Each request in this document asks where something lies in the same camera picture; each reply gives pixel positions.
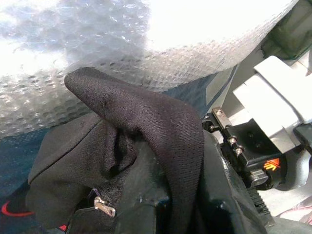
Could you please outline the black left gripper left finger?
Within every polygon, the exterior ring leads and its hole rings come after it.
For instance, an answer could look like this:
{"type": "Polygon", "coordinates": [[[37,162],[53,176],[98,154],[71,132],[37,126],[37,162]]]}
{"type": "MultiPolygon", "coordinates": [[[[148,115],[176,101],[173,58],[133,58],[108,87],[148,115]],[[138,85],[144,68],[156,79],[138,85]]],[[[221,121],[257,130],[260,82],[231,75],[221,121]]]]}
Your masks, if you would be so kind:
{"type": "Polygon", "coordinates": [[[167,195],[127,197],[117,211],[116,234],[165,234],[171,211],[167,195]]]}

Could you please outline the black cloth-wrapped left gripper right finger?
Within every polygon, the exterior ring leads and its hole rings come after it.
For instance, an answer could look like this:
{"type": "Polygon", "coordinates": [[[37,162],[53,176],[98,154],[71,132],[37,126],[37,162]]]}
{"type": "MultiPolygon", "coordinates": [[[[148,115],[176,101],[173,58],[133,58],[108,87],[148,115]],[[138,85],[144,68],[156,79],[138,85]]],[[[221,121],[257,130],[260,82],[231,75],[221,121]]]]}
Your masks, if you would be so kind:
{"type": "Polygon", "coordinates": [[[169,182],[169,232],[184,234],[191,222],[204,136],[196,111],[165,94],[128,84],[94,68],[69,73],[65,86],[93,112],[127,134],[141,134],[169,182]]]}

